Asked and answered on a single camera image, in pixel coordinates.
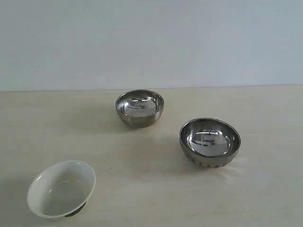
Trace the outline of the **white ceramic bowl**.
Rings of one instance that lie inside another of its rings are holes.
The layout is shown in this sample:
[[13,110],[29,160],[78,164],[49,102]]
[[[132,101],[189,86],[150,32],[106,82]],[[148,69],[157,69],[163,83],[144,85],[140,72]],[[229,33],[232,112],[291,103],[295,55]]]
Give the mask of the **white ceramic bowl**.
[[88,204],[95,185],[96,174],[87,163],[59,162],[32,181],[27,191],[27,206],[41,218],[72,217]]

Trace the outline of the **ribbed steel bowl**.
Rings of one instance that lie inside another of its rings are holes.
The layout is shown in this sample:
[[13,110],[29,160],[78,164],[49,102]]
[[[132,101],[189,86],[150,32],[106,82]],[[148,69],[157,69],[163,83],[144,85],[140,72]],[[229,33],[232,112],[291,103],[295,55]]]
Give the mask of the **ribbed steel bowl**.
[[224,121],[196,118],[182,126],[179,143],[185,156],[194,164],[202,168],[220,168],[237,156],[241,138]]

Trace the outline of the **smooth steel bowl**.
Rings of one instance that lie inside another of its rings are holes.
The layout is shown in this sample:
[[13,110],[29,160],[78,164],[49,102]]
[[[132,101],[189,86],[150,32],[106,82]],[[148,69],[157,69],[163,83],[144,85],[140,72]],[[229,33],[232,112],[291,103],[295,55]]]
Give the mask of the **smooth steel bowl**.
[[164,110],[164,99],[155,91],[138,89],[119,96],[115,102],[120,120],[132,128],[146,128],[155,124]]

